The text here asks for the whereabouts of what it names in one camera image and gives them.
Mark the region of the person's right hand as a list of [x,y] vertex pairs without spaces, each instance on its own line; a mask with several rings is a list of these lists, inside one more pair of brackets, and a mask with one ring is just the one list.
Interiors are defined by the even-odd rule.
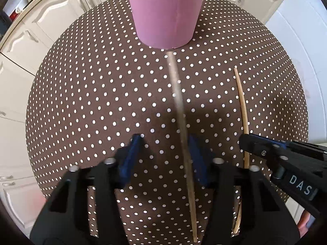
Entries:
[[300,237],[303,237],[307,233],[314,221],[315,217],[313,217],[307,210],[304,210],[297,224]]

